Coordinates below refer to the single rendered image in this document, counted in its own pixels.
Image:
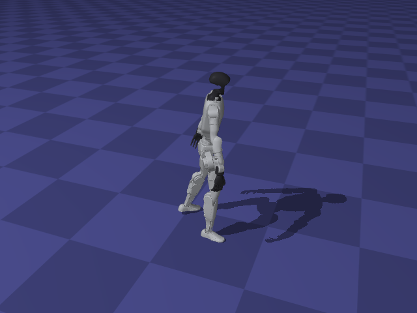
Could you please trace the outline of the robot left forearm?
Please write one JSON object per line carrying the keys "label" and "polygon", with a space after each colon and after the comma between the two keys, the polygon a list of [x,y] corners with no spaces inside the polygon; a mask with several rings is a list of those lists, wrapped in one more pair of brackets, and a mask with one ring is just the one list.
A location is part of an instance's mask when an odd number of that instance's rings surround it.
{"label": "robot left forearm", "polygon": [[[203,116],[202,116],[202,118],[203,118]],[[202,118],[201,118],[200,123],[199,123],[199,125],[198,125],[198,129],[197,129],[197,133],[198,133],[198,134],[201,134]]]}

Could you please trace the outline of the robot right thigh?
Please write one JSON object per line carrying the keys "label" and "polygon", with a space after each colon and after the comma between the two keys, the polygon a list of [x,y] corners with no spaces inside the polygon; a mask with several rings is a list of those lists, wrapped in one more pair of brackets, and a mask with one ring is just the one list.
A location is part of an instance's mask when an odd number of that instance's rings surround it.
{"label": "robot right thigh", "polygon": [[209,169],[209,171],[208,171],[208,186],[209,186],[210,192],[207,192],[205,194],[205,196],[210,195],[213,202],[215,203],[216,200],[218,199],[218,196],[220,195],[220,191],[221,191],[221,190],[219,190],[218,192],[211,191],[211,189],[213,189],[213,187],[214,187],[214,180],[217,176],[215,174],[215,163],[214,163],[215,159],[214,159],[214,156],[211,155],[210,151],[206,152],[203,155],[203,157],[204,157],[203,158],[204,168]]}

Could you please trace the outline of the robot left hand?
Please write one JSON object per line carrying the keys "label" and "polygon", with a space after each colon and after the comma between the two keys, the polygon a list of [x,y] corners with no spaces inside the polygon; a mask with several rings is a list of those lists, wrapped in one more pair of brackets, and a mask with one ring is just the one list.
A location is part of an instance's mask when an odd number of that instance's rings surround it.
{"label": "robot left hand", "polygon": [[[197,129],[198,129],[198,128],[197,128]],[[194,139],[195,139],[195,141],[194,141]],[[191,144],[190,144],[190,145],[192,145],[192,143],[193,143],[193,141],[194,141],[194,144],[193,144],[193,147],[194,147],[195,142],[196,142],[196,140],[197,140],[197,143],[196,143],[196,145],[195,145],[195,148],[196,148],[196,147],[197,147],[198,142],[200,141],[200,139],[202,139],[202,135],[198,134],[198,133],[197,133],[197,130],[196,130],[196,133],[195,133],[195,135],[194,135],[194,137],[193,137],[192,142],[191,142]]]}

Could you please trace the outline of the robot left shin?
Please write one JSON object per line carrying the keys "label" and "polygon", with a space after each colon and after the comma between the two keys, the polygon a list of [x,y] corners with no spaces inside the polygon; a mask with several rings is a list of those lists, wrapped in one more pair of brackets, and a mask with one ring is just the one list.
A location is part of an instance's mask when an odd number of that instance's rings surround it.
{"label": "robot left shin", "polygon": [[[195,173],[197,173],[197,172],[195,172]],[[195,173],[193,173],[193,174],[195,174]],[[204,179],[204,181],[205,181],[205,179]],[[199,193],[202,186],[203,186],[203,183],[200,184],[200,185],[197,185],[192,181],[192,179],[190,180],[189,185],[188,185],[188,189],[187,189],[188,194],[187,194],[186,200],[184,202],[184,204],[186,204],[185,207],[190,206],[190,204],[194,200],[195,196]]]}

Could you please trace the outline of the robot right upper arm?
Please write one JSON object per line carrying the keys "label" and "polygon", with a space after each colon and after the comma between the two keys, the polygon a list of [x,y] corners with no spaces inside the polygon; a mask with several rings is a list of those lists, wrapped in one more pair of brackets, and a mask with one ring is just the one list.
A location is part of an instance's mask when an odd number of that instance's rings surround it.
{"label": "robot right upper arm", "polygon": [[[209,121],[209,130],[210,130],[210,142],[213,144],[214,138],[220,138],[217,136],[219,131],[219,118],[220,111],[217,106],[209,106],[207,111],[208,121]],[[221,139],[222,140],[222,139]]]}

